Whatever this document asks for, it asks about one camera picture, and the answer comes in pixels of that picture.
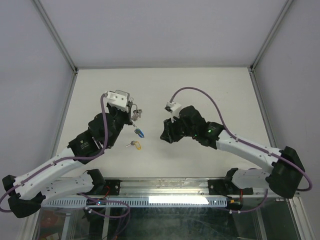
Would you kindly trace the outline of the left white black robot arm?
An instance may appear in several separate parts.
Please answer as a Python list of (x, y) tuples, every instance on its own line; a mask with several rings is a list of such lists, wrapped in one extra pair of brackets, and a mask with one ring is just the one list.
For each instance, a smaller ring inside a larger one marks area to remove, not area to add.
[(124, 125), (132, 125), (131, 106), (107, 103), (88, 124), (88, 129), (71, 140), (61, 153), (34, 170), (21, 175), (7, 175), (2, 179), (9, 209), (17, 218), (36, 213), (54, 200), (79, 193), (100, 194), (106, 181), (98, 169), (85, 170), (81, 175), (61, 180), (68, 172), (81, 168), (100, 157), (116, 142)]

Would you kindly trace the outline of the key with blue tag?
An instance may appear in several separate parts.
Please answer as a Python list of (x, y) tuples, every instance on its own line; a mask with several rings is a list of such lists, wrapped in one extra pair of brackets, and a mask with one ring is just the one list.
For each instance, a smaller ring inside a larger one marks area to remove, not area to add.
[(136, 129), (134, 130), (134, 132), (135, 132), (140, 138), (144, 138), (144, 137), (145, 137), (144, 133), (143, 133), (139, 128), (136, 128)]

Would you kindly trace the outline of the metal keyring with keys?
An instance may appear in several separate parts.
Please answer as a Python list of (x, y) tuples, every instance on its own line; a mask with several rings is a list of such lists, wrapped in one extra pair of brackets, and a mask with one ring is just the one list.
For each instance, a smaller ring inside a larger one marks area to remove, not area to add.
[(130, 118), (133, 126), (136, 126), (135, 122), (137, 122), (141, 118), (142, 113), (143, 113), (143, 110), (138, 108), (137, 104), (133, 103), (131, 106), (131, 118)]

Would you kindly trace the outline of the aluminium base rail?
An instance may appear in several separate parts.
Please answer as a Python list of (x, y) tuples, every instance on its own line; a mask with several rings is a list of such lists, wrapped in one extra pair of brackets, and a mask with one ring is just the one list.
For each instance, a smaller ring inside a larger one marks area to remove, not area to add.
[(142, 197), (148, 195), (201, 195), (242, 197), (252, 188), (239, 189), (222, 178), (106, 178), (101, 195)]

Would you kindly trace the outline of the key with yellow tag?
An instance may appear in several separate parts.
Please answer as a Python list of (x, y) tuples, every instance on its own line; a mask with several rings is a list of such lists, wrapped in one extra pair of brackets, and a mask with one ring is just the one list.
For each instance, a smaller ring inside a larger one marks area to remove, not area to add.
[(141, 150), (142, 149), (141, 144), (138, 141), (135, 141), (135, 140), (131, 141), (125, 147), (128, 148), (128, 147), (131, 147), (131, 146), (134, 146), (137, 150)]

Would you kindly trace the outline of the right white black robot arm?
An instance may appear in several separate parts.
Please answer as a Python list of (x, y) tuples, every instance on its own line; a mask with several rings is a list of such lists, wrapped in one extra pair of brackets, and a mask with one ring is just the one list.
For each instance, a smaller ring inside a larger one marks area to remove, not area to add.
[(291, 199), (298, 191), (305, 169), (295, 149), (255, 145), (232, 136), (222, 124), (206, 121), (192, 105), (182, 107), (169, 102), (165, 109), (171, 117), (163, 122), (161, 140), (172, 144), (190, 137), (204, 147), (234, 154), (257, 166), (230, 169), (223, 182), (226, 192), (234, 194), (240, 189), (261, 188)]

